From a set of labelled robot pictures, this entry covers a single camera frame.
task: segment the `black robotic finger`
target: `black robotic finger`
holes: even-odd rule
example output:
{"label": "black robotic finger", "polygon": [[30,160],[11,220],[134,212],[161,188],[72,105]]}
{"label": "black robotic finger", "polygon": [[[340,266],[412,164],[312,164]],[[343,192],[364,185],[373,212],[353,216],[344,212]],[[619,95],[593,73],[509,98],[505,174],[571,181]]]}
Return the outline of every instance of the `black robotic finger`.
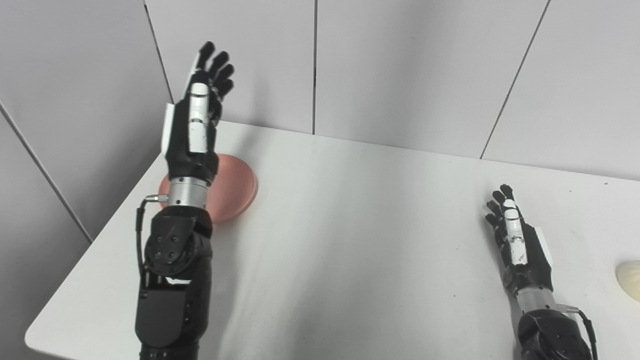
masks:
{"label": "black robotic finger", "polygon": [[219,90],[222,84],[224,84],[229,76],[231,76],[235,71],[236,70],[233,65],[226,64],[225,67],[218,71],[218,76],[216,76],[216,79],[213,81],[213,87]]}
{"label": "black robotic finger", "polygon": [[500,205],[498,205],[495,201],[491,200],[486,203],[486,207],[491,210],[497,218],[502,217],[502,210],[500,210]]}
{"label": "black robotic finger", "polygon": [[493,192],[493,198],[498,202],[498,204],[502,205],[504,203],[504,201],[506,200],[506,198],[504,197],[504,194],[502,194],[500,191],[495,190]]}
{"label": "black robotic finger", "polygon": [[211,67],[209,67],[209,77],[211,79],[215,79],[218,71],[229,61],[229,53],[226,51],[220,52],[220,54],[216,55],[211,62]]}
{"label": "black robotic finger", "polygon": [[220,85],[220,88],[218,90],[218,95],[220,96],[220,99],[224,98],[233,88],[234,88],[234,81],[231,79],[227,79],[224,83],[222,83],[222,85]]}
{"label": "black robotic finger", "polygon": [[484,219],[491,224],[491,226],[496,227],[500,224],[500,220],[498,220],[497,217],[495,217],[494,214],[487,214]]}
{"label": "black robotic finger", "polygon": [[507,184],[500,185],[500,191],[502,191],[502,193],[507,197],[507,199],[514,200],[513,189],[509,185]]}
{"label": "black robotic finger", "polygon": [[211,54],[216,50],[216,47],[213,46],[213,43],[207,41],[200,48],[200,56],[198,57],[198,62],[196,62],[196,69],[203,70],[205,65],[207,64],[207,60],[211,57]]}

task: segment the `black robot forearm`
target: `black robot forearm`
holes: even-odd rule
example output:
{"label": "black robot forearm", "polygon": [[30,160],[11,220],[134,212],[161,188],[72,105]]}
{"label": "black robot forearm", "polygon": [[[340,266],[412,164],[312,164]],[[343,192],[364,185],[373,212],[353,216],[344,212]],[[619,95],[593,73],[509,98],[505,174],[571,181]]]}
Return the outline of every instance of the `black robot forearm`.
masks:
{"label": "black robot forearm", "polygon": [[591,360],[578,324],[555,309],[530,311],[520,318],[523,360]]}
{"label": "black robot forearm", "polygon": [[136,315],[140,359],[197,359],[209,319],[211,232],[204,209],[167,206],[154,216]]}

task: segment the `pink plate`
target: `pink plate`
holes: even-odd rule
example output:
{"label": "pink plate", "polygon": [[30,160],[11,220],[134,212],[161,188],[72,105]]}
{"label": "pink plate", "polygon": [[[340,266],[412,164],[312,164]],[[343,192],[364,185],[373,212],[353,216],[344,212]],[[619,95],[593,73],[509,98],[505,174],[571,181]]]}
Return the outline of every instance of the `pink plate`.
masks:
{"label": "pink plate", "polygon": [[[213,180],[207,197],[207,211],[214,224],[231,220],[243,213],[251,205],[258,190],[258,181],[247,163],[231,155],[218,154],[218,157],[218,175]],[[158,193],[169,193],[168,176],[160,182]]]}

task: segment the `white table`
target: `white table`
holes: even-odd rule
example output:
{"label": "white table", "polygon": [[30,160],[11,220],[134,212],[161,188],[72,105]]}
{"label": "white table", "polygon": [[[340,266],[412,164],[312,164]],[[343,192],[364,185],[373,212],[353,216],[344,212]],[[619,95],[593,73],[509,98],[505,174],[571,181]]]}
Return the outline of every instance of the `white table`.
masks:
{"label": "white table", "polygon": [[[600,357],[640,358],[640,304],[614,275],[640,259],[638,182],[227,122],[217,150],[249,163],[259,192],[214,232],[200,359],[514,358],[483,220],[502,183],[544,229],[556,297],[593,319]],[[134,214],[165,171],[159,158],[113,215],[29,328],[31,348],[137,359]]]}

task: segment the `robotic arm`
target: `robotic arm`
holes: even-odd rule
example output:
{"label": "robotic arm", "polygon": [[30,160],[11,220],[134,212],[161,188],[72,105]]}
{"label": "robotic arm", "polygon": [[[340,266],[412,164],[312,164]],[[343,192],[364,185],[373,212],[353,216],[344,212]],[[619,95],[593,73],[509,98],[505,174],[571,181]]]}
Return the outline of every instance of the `robotic arm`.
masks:
{"label": "robotic arm", "polygon": [[[523,360],[598,360],[591,320],[577,307],[556,303],[551,265],[536,229],[527,224],[506,184],[493,192],[486,216],[495,232],[504,272],[502,282],[522,310],[518,341]],[[591,351],[578,324],[565,313],[580,314],[589,334]]]}
{"label": "robotic arm", "polygon": [[[218,171],[214,152],[222,100],[234,84],[228,54],[215,56],[207,42],[196,57],[184,97],[165,113],[163,154],[168,195],[146,197],[136,217],[140,290],[136,334],[140,359],[196,360],[207,329],[211,294],[212,224],[205,209],[207,192]],[[151,220],[151,235],[141,247],[147,202],[167,202]]]}

